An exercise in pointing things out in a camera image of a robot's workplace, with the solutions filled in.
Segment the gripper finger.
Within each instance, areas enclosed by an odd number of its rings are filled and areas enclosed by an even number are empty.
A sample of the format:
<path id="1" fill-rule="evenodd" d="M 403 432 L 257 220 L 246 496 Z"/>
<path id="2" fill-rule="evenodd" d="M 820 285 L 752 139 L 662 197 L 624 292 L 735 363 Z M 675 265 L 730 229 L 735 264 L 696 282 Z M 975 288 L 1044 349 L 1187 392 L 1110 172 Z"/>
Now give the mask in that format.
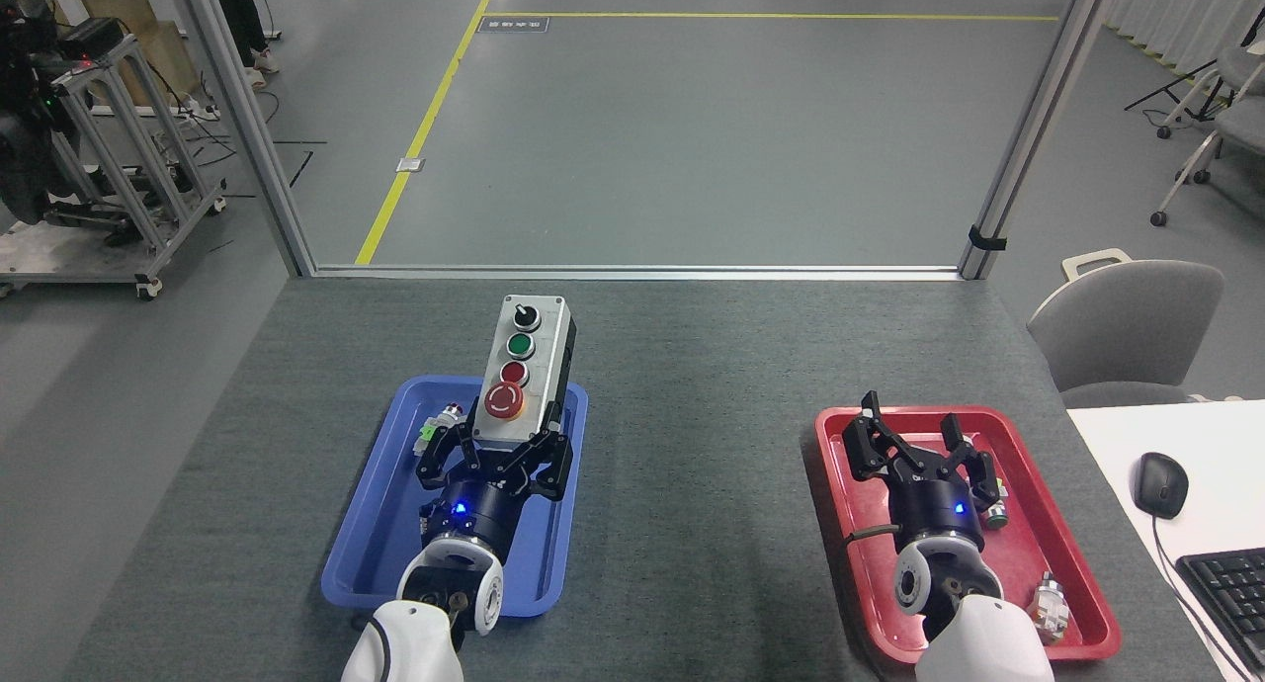
<path id="1" fill-rule="evenodd" d="M 925 474 L 926 458 L 915 447 L 885 425 L 880 411 L 880 395 L 867 392 L 860 399 L 860 412 L 842 431 L 842 444 L 854 480 L 912 482 Z"/>
<path id="2" fill-rule="evenodd" d="M 503 453 L 495 466 L 495 485 L 514 497 L 538 493 L 552 502 L 565 496 L 572 463 L 572 442 L 563 431 L 563 404 L 552 401 L 538 433 Z"/>
<path id="3" fill-rule="evenodd" d="M 433 426 L 415 466 L 417 483 L 425 491 L 455 482 L 486 482 L 486 466 L 471 426 Z"/>
<path id="4" fill-rule="evenodd" d="M 929 478 L 936 482 L 936 507 L 942 511 L 985 511 L 1001 499 L 993 456 L 977 450 L 964 434 L 958 412 L 946 412 L 940 421 L 945 454 L 936 454 L 929 466 Z"/>

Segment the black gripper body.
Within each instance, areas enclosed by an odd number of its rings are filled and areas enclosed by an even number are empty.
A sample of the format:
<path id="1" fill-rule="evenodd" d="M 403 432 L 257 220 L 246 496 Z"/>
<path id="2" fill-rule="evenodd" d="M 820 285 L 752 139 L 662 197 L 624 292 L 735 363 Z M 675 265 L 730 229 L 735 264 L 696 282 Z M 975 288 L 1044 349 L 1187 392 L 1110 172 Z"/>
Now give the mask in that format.
<path id="1" fill-rule="evenodd" d="M 891 482 L 888 511 L 891 524 L 899 526 L 893 535 L 898 553 L 927 535 L 959 535 L 972 542 L 977 550 L 984 550 L 983 529 L 965 480 Z"/>
<path id="2" fill-rule="evenodd" d="M 505 563 L 530 497 L 529 485 L 455 480 L 420 507 L 421 544 L 429 547 L 443 535 L 460 535 L 479 542 Z"/>

